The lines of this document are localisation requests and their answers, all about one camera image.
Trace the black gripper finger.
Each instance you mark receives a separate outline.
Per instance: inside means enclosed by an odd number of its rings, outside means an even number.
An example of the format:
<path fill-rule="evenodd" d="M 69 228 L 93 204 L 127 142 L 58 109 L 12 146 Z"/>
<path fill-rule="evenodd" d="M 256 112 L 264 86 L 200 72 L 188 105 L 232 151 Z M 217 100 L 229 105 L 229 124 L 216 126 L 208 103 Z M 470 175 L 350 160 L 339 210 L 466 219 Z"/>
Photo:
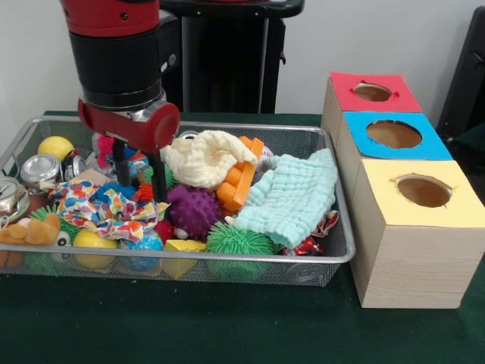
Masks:
<path fill-rule="evenodd" d="M 123 186 L 131 185 L 131 176 L 128 168 L 128 161 L 124 154 L 123 140 L 115 139 L 113 145 L 114 169 L 117 174 L 117 181 Z"/>
<path fill-rule="evenodd" d="M 150 166 L 152 172 L 152 191 L 156 202 L 164 202 L 167 198 L 167 187 L 164 163 L 160 158 L 159 152 L 150 155 Z"/>

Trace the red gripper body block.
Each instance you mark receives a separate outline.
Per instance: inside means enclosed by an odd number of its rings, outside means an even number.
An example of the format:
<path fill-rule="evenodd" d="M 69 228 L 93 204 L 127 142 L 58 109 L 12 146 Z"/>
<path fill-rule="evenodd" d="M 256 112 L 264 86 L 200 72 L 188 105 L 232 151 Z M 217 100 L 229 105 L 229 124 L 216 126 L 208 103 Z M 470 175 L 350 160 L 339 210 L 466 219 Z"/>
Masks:
<path fill-rule="evenodd" d="M 172 143 L 180 126 L 178 107 L 159 96 L 82 96 L 78 112 L 89 129 L 113 139 L 114 154 L 122 154 L 125 145 L 156 154 Z"/>

